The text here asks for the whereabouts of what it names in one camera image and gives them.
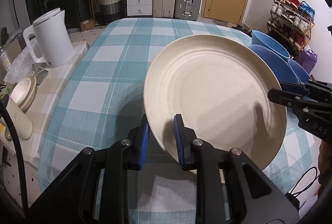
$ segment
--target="black cable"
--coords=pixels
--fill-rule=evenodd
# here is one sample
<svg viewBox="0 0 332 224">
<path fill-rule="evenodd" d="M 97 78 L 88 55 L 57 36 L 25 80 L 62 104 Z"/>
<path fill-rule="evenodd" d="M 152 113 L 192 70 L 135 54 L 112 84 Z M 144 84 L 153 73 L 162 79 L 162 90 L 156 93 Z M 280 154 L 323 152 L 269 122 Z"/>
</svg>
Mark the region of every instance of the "black cable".
<svg viewBox="0 0 332 224">
<path fill-rule="evenodd" d="M 301 178 L 299 179 L 299 181 L 295 184 L 295 186 L 293 187 L 293 189 L 290 191 L 290 194 L 292 194 L 292 192 L 294 191 L 294 189 L 296 188 L 296 186 L 298 185 L 298 183 L 300 183 L 300 181 L 302 180 L 302 178 L 310 171 L 310 170 L 312 170 L 312 169 L 315 169 L 315 171 L 316 171 L 316 175 L 315 175 L 315 179 L 313 180 L 313 181 L 311 181 L 311 183 L 309 184 L 309 185 L 307 185 L 304 189 L 302 189 L 301 191 L 299 191 L 299 192 L 296 192 L 296 193 L 294 193 L 293 195 L 294 195 L 294 197 L 297 197 L 297 196 L 299 196 L 302 192 L 304 192 L 304 191 L 306 191 L 307 189 L 309 189 L 312 185 L 313 185 L 313 183 L 316 181 L 316 179 L 318 178 L 318 170 L 317 170 L 317 167 L 315 167 L 315 166 L 313 166 L 313 167 L 311 167 L 310 169 L 308 169 L 302 176 L 301 176 Z"/>
<path fill-rule="evenodd" d="M 4 107 L 1 100 L 0 100 L 0 115 L 3 117 L 5 123 L 8 127 L 8 130 L 10 132 L 10 135 L 13 139 L 16 157 L 17 157 L 17 166 L 18 166 L 18 170 L 19 170 L 22 209 L 23 209 L 24 215 L 26 216 L 29 206 L 28 206 L 28 195 L 27 195 L 27 181 L 25 178 L 25 169 L 24 169 L 24 160 L 23 160 L 22 149 L 21 149 L 19 136 L 17 135 L 14 123 L 13 123 L 12 119 L 10 118 L 10 115 L 7 112 L 7 109 Z"/>
</svg>

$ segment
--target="plaid tablecloth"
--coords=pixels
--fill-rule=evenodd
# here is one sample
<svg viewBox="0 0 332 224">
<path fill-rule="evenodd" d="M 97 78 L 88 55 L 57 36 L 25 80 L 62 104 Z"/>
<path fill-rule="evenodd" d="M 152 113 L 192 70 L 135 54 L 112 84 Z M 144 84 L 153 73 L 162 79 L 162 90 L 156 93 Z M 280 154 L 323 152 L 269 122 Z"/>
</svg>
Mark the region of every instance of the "plaid tablecloth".
<svg viewBox="0 0 332 224">
<path fill-rule="evenodd" d="M 53 110 L 58 103 L 67 81 L 90 47 L 86 41 L 72 42 L 72 45 L 74 54 L 64 65 L 57 68 L 46 67 L 49 75 L 41 85 L 36 86 L 34 100 L 24 112 L 34 124 L 34 133 L 30 139 L 19 138 L 19 140 L 24 161 L 27 161 L 35 169 L 37 169 L 39 162 L 39 150 L 41 149 L 39 146 L 45 137 Z M 15 154 L 14 143 L 5 139 L 3 134 L 4 129 L 1 132 L 0 140 L 11 154 Z"/>
<path fill-rule="evenodd" d="M 200 22 L 126 18 L 96 39 L 70 78 L 46 133 L 39 162 L 43 191 L 84 147 L 110 147 L 140 125 L 150 62 L 168 43 L 192 34 L 224 36 L 249 46 L 240 31 Z M 286 193 L 311 166 L 311 134 L 288 111 L 283 145 L 264 170 Z M 180 169 L 150 136 L 146 164 L 128 176 L 132 223 L 195 223 L 195 177 Z"/>
</svg>

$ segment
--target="cardboard box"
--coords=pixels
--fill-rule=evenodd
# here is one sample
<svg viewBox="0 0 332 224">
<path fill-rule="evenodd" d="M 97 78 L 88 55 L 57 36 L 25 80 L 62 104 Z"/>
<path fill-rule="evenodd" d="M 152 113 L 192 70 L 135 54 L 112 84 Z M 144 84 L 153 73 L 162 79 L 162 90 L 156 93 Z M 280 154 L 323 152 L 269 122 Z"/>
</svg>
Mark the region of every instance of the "cardboard box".
<svg viewBox="0 0 332 224">
<path fill-rule="evenodd" d="M 81 31 L 90 30 L 90 29 L 94 28 L 94 26 L 95 26 L 95 22 L 93 21 L 93 19 L 85 20 L 80 23 L 80 30 Z"/>
</svg>

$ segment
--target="white electric kettle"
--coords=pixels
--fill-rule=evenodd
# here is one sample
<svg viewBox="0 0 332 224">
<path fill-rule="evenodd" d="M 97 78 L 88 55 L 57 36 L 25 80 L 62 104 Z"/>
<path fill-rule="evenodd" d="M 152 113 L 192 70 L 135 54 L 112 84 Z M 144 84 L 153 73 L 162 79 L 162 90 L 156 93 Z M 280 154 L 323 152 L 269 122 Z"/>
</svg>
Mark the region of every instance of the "white electric kettle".
<svg viewBox="0 0 332 224">
<path fill-rule="evenodd" d="M 37 57 L 29 38 L 35 36 L 40 46 L 41 57 Z M 49 67 L 56 68 L 66 63 L 74 54 L 64 24 L 64 10 L 56 8 L 33 21 L 23 32 L 24 40 L 34 62 L 46 62 Z"/>
</svg>

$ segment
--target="kettle handle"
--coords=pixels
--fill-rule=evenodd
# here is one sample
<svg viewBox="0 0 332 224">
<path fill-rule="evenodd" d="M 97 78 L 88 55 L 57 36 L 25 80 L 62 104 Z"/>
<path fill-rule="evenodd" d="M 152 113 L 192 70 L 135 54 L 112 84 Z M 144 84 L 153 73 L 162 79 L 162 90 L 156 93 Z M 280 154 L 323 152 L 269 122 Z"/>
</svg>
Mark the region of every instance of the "kettle handle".
<svg viewBox="0 0 332 224">
<path fill-rule="evenodd" d="M 32 59 L 34 60 L 35 63 L 42 63 L 42 62 L 46 62 L 46 59 L 44 57 L 44 55 L 42 54 L 41 57 L 37 57 L 35 52 L 34 52 L 34 49 L 31 45 L 31 42 L 30 42 L 30 37 L 31 36 L 36 36 L 36 32 L 34 31 L 34 26 L 31 25 L 30 27 L 26 28 L 24 31 L 23 31 L 23 38 L 25 40 L 25 43 L 27 44 L 27 47 L 29 49 L 29 52 L 31 54 L 31 57 Z"/>
</svg>

